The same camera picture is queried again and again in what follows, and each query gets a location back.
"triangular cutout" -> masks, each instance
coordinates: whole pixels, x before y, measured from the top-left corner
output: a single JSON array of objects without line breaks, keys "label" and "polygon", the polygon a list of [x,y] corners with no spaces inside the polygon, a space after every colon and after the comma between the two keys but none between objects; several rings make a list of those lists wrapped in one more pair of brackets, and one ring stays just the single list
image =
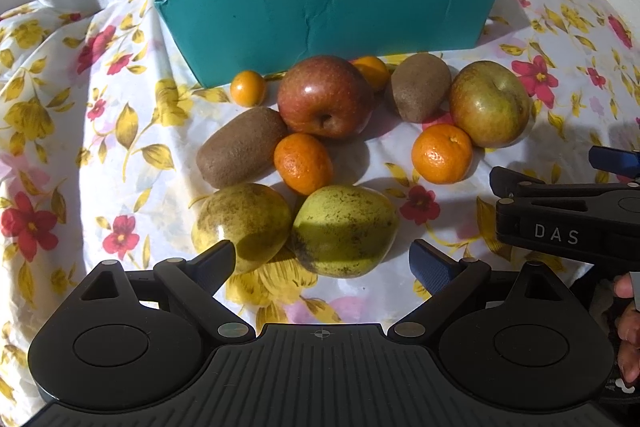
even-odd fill
[{"label": "triangular cutout", "polygon": [[105,270],[95,278],[89,288],[82,295],[83,301],[95,301],[97,299],[114,299],[118,296],[116,282],[113,280],[113,274]]},{"label": "triangular cutout", "polygon": [[546,277],[542,275],[532,275],[527,284],[525,292],[527,299],[539,299],[541,301],[561,301],[562,298],[551,287]]}]

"black device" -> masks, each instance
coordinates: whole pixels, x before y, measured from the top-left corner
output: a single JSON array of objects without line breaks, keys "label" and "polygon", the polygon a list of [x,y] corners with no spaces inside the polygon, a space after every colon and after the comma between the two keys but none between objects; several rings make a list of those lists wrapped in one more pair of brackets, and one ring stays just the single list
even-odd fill
[{"label": "black device", "polygon": [[[501,203],[507,208],[518,208],[523,181],[544,186],[518,176],[492,171],[496,195],[513,201]],[[498,238],[528,241],[515,219],[498,207]],[[583,259],[582,251],[564,255]],[[409,263],[433,296],[386,334],[373,324],[268,324],[256,338],[211,298],[234,270],[230,242],[152,271],[103,261],[31,344],[29,367],[48,403],[27,425],[624,425],[599,403],[614,348],[548,267],[492,271],[423,240],[411,245]]]}]

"tablecloth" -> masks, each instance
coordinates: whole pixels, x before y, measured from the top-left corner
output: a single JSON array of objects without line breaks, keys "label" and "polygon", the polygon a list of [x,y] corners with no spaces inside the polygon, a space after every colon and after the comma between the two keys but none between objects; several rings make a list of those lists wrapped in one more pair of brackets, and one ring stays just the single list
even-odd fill
[{"label": "tablecloth", "polygon": [[[385,261],[339,280],[278,256],[233,277],[217,299],[257,330],[266,322],[388,328],[429,297],[408,267],[417,237],[495,269],[542,259],[567,284],[588,269],[498,242],[488,174],[499,165],[549,183],[615,181],[587,153],[593,144],[640,148],[639,57],[622,19],[605,0],[497,0],[478,45],[441,56],[454,70],[489,59],[514,71],[533,101],[523,139],[477,151],[463,182],[430,185],[410,160],[430,122],[402,123],[381,105],[360,139],[332,144],[330,154],[336,182],[375,188],[397,206],[401,226]],[[242,108],[226,87],[196,83],[152,0],[120,0],[97,14],[37,3],[3,14],[0,80],[0,412],[13,427],[42,405],[26,367],[30,340],[84,274],[104,259],[148,269],[197,254],[192,225],[213,190],[194,155]],[[271,82],[272,107],[276,89]],[[436,120],[448,119],[444,106]],[[260,183],[295,203],[276,172]]]}]

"ribbed black surface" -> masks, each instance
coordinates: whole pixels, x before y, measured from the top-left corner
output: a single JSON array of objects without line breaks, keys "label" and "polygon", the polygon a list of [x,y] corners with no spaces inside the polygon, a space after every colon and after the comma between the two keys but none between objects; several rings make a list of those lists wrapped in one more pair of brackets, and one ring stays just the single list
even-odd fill
[{"label": "ribbed black surface", "polygon": [[[325,336],[321,331],[330,334]],[[552,415],[525,415],[478,403],[452,386],[426,349],[395,344],[383,336],[378,325],[269,325],[263,336],[252,343],[221,347],[198,381],[160,405],[98,415],[67,410],[54,403],[27,425],[613,427],[617,424],[592,405]]]}]

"orange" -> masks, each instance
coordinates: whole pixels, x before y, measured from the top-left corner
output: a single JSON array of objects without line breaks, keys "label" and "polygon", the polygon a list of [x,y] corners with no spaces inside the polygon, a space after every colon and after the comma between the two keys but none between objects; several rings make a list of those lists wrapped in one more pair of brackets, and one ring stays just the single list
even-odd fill
[{"label": "orange", "polygon": [[290,134],[276,145],[273,164],[282,180],[303,196],[330,185],[334,178],[334,165],[324,145],[301,132]]},{"label": "orange", "polygon": [[357,58],[351,64],[358,68],[375,92],[385,89],[386,83],[391,78],[386,64],[377,57]]},{"label": "orange", "polygon": [[242,107],[260,105],[267,93],[267,81],[255,71],[241,71],[236,74],[229,87],[231,99]]},{"label": "orange", "polygon": [[439,123],[427,127],[414,142],[411,162],[430,183],[444,185],[465,177],[473,158],[469,135],[462,129]]}]

